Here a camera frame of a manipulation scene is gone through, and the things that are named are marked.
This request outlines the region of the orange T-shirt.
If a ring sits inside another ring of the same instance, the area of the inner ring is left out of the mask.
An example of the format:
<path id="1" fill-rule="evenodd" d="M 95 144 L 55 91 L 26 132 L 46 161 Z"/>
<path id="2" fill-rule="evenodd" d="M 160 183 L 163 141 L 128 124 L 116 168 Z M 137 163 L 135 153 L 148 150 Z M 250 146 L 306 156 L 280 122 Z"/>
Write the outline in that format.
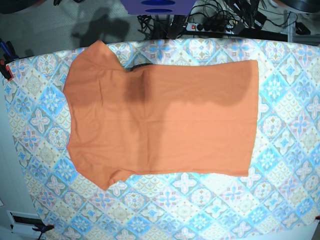
<path id="1" fill-rule="evenodd" d="M 73 60 L 63 93 L 70 159 L 103 190 L 131 175 L 249 174 L 258 121 L 256 60 L 126 70 L 97 41 Z"/>

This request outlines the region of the white power strip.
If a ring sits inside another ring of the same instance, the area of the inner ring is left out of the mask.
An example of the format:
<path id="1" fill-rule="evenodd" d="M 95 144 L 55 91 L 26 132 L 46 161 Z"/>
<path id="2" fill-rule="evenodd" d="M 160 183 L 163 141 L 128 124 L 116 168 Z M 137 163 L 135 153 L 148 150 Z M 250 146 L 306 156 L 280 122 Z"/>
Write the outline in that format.
<path id="1" fill-rule="evenodd" d="M 230 25 L 216 25 L 216 24 L 204 24 L 204 23 L 187 23 L 185 30 L 188 32 L 197 33 L 224 33 L 224 34 L 234 34 Z"/>

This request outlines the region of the blue plastic box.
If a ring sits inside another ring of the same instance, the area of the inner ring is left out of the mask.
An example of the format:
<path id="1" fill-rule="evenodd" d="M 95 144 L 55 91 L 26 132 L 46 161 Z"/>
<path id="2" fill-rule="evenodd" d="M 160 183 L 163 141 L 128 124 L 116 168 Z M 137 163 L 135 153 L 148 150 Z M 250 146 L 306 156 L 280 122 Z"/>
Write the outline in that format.
<path id="1" fill-rule="evenodd" d="M 120 0 L 129 15 L 187 16 L 196 0 Z"/>

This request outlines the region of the black power adapter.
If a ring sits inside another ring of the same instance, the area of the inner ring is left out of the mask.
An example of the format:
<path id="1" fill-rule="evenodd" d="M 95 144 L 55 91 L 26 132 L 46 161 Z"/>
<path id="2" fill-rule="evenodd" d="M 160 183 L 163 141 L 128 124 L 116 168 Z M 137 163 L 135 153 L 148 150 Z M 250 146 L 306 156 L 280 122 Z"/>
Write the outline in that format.
<path id="1" fill-rule="evenodd" d="M 253 27 L 255 29 L 262 29 L 266 20 L 267 20 L 267 17 L 262 14 L 261 12 L 257 12 L 254 16 L 254 23 L 253 23 Z"/>

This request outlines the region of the patterned blue tablecloth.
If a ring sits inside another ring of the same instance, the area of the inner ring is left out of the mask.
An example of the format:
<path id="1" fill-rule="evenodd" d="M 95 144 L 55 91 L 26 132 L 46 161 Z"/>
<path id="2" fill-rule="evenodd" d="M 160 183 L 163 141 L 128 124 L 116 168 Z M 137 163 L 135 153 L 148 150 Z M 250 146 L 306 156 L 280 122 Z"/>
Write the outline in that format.
<path id="1" fill-rule="evenodd" d="M 19 163 L 50 240 L 232 240 L 306 226 L 320 215 L 320 49 L 268 40 L 113 43 L 126 67 L 256 60 L 257 131 L 248 176 L 133 175 L 108 190 L 77 173 L 66 149 L 62 89 L 81 49 L 9 64 L 2 80 Z"/>

